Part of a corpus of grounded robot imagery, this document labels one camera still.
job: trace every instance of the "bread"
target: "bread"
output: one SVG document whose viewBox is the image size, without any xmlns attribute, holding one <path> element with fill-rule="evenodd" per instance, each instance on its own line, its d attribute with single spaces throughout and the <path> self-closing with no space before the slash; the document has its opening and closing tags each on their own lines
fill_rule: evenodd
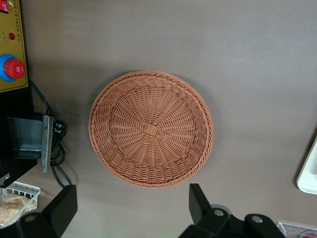
<svg viewBox="0 0 317 238">
<path fill-rule="evenodd" d="M 3 227 L 22 207 L 27 204 L 30 199 L 18 194 L 7 193 L 3 199 L 3 206 L 0 207 L 0 228 Z M 35 202 L 24 209 L 21 215 L 36 208 Z M 16 222 L 21 216 L 17 217 L 13 222 Z"/>
</svg>

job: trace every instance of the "woven basket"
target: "woven basket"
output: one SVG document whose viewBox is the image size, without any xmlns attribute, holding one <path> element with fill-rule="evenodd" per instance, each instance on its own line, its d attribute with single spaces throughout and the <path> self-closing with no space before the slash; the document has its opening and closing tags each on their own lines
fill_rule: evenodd
<svg viewBox="0 0 317 238">
<path fill-rule="evenodd" d="M 181 79 L 157 71 L 125 74 L 96 98 L 89 119 L 92 146 L 119 178 L 169 187 L 193 176 L 213 143 L 208 107 Z"/>
</svg>

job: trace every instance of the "white container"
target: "white container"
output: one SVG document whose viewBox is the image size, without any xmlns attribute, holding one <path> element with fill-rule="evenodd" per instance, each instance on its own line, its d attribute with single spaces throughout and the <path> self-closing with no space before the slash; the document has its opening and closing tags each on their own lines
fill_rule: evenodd
<svg viewBox="0 0 317 238">
<path fill-rule="evenodd" d="M 303 192 L 317 194 L 317 137 L 298 176 L 297 186 Z"/>
<path fill-rule="evenodd" d="M 38 196 L 41 193 L 41 189 L 39 187 L 15 181 L 7 188 L 3 188 L 2 191 L 3 195 L 6 195 L 7 193 L 14 193 L 30 199 L 30 201 L 28 201 L 2 228 L 11 225 L 13 221 L 16 220 L 16 218 L 20 217 L 23 211 L 31 204 L 31 202 L 34 201 L 35 208 L 38 207 Z"/>
</svg>

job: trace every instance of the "emergency stop button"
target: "emergency stop button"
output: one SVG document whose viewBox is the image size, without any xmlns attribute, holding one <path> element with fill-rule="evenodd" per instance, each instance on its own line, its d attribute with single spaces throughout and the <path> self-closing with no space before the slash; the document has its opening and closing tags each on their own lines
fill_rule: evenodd
<svg viewBox="0 0 317 238">
<path fill-rule="evenodd" d="M 25 65 L 15 56 L 4 54 L 0 56 L 0 80 L 14 82 L 25 75 Z"/>
<path fill-rule="evenodd" d="M 4 72 L 9 78 L 22 78 L 25 74 L 25 67 L 18 59 L 8 59 L 4 63 Z"/>
</svg>

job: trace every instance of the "yellow control panel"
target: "yellow control panel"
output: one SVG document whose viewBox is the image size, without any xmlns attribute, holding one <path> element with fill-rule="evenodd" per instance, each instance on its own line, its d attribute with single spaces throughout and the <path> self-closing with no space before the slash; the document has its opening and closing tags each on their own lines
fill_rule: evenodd
<svg viewBox="0 0 317 238">
<path fill-rule="evenodd" d="M 28 86 L 19 0 L 0 0 L 0 93 Z"/>
</svg>

